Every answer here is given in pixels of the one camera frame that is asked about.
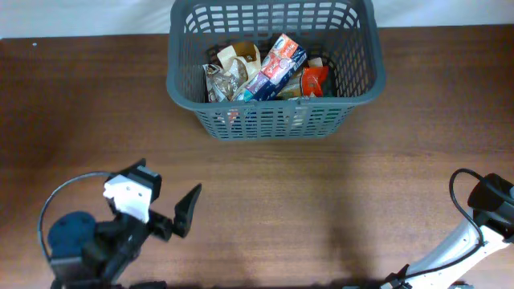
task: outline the black cable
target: black cable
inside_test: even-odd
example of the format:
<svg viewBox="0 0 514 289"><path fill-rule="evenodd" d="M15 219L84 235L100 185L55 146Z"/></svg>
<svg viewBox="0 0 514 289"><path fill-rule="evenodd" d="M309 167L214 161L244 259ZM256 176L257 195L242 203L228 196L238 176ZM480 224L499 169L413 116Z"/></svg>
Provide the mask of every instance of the black cable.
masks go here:
<svg viewBox="0 0 514 289"><path fill-rule="evenodd" d="M59 187L57 187L57 189L55 189L52 194L50 195L50 197L48 197L47 201L45 201L45 204L43 206L43 208L41 209L41 213L39 214L39 221L38 221L38 238L39 238L39 245L41 246L41 250L43 251L43 256L45 257L45 259L47 260L48 263L50 263L50 255L48 254L48 249L47 249L47 245L45 244L45 241L44 241L44 237L43 237L43 217L44 217L44 214L45 214L45 211L47 210L47 207L48 205L50 205L50 202L51 200L55 197L55 195L57 195L57 193L62 189L64 188L65 186L67 185L70 185L71 183L74 183L76 181L80 181L80 180L83 180L85 178L89 178L89 177L112 177L114 176L115 174L114 173L109 173L109 172L91 172L91 173L85 173L85 174L82 174L82 175L79 175L77 177L73 177L72 179L68 180L68 181L65 181L62 185L60 185Z"/></svg>
<svg viewBox="0 0 514 289"><path fill-rule="evenodd" d="M453 190L453 184L455 182L455 179L457 178L457 175L459 175L460 173L467 173L467 174L470 174L472 175L473 177L475 177L477 180L479 180L479 182L481 183L484 183L488 189L490 189L493 193L497 194L498 196L500 196L502 199L504 199L505 201L507 201L508 203L510 204L513 204L514 205L514 199L506 196L505 194L501 193L498 191L497 188L495 188L494 186L492 186L491 184L489 184L489 182L482 176L480 176L477 172L473 171L473 170L470 170L470 169L457 169L452 175L451 175L451 178L450 178L450 184L449 184L449 187L450 187L450 197L451 197L451 201L453 202L453 204L455 205L455 207L457 208L457 210L466 218L466 220L468 222L470 222L470 224L475 228L476 232L478 233L479 235L479 242L478 244L476 244L476 246L473 248L473 250L469 251L468 253L466 253L465 255L463 255L462 257L456 259L455 261L452 261L448 264L445 264L445 265L442 265L442 266L439 266L439 267L436 267L436 268L432 268L432 269L428 269L428 270L424 270L424 271L419 271L419 272L416 272L416 273L413 273L413 274L409 274L409 275L406 275L403 279L399 280L400 283L404 283L407 279L410 279L410 278L413 278L413 277L418 277L420 275L425 275L425 274L430 274L430 273L434 273L436 271L440 271L440 270L444 270L448 267L452 267L454 265L457 265L459 263L461 263L463 260L469 258L470 256L472 256L474 253L476 253L476 251L478 251L480 249L481 246L484 246L485 245L485 241L483 239L483 233L482 233L482 230L478 227L478 225L476 225L475 221L473 221L473 217L470 216L468 213L466 213L466 211L463 209L463 207L459 204L459 202L457 201L457 198L455 197L455 192Z"/></svg>

